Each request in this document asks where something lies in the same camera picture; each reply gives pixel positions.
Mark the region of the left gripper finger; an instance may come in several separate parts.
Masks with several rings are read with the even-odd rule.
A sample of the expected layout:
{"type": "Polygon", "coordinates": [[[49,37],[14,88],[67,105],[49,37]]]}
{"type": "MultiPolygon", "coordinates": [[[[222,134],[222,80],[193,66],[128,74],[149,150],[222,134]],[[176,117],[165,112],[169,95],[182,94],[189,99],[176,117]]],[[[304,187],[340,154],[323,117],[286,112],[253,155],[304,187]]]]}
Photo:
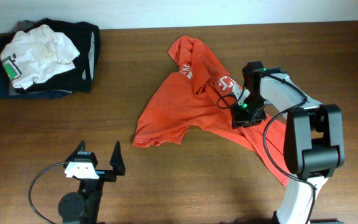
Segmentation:
{"type": "Polygon", "coordinates": [[[68,161],[73,162],[77,157],[77,154],[85,150],[85,146],[86,146],[85,141],[81,141],[77,146],[77,148],[68,156],[68,161]]]}
{"type": "Polygon", "coordinates": [[[109,164],[112,167],[114,175],[125,175],[126,168],[122,158],[121,143],[119,141],[116,141],[109,164]]]}

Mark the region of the red orange t-shirt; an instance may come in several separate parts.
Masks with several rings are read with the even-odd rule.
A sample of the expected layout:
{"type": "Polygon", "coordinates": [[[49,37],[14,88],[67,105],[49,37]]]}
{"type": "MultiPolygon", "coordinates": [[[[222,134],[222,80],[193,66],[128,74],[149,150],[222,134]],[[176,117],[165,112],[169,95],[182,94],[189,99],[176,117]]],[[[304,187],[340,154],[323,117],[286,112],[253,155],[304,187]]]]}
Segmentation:
{"type": "Polygon", "coordinates": [[[285,125],[274,121],[268,129],[267,148],[262,135],[266,121],[248,128],[232,129],[229,110],[219,97],[241,94],[242,88],[230,77],[211,49],[196,38],[182,36],[171,45],[169,56],[178,65],[149,100],[137,122],[133,145],[180,144],[187,130],[197,126],[256,152],[282,185],[288,177],[283,159],[285,125]]]}

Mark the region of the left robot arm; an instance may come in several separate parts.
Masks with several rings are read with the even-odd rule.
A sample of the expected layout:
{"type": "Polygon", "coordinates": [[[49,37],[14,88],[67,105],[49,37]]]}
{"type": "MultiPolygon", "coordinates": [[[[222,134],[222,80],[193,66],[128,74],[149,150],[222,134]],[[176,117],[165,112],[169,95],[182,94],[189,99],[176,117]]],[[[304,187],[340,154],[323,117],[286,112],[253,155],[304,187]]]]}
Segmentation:
{"type": "Polygon", "coordinates": [[[98,222],[99,206],[106,182],[117,181],[124,176],[126,168],[118,141],[113,149],[109,164],[110,169],[97,170],[98,160],[95,153],[85,149],[85,142],[65,160],[65,175],[80,181],[78,190],[64,195],[58,204],[58,213],[63,223],[95,224],[98,222]]]}

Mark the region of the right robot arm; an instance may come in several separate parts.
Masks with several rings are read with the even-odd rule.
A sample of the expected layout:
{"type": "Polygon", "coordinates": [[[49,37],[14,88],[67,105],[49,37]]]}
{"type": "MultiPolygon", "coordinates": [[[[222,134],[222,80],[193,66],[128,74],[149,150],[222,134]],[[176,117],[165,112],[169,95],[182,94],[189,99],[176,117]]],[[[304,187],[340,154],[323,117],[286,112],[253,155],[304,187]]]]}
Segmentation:
{"type": "Polygon", "coordinates": [[[266,124],[262,144],[273,122],[286,119],[283,156],[289,178],[283,201],[272,223],[311,223],[316,199],[324,184],[345,161],[341,109],[324,105],[298,88],[280,67],[265,68],[260,61],[243,69],[244,84],[231,106],[232,128],[248,128],[266,120],[266,103],[278,110],[266,124]]]}

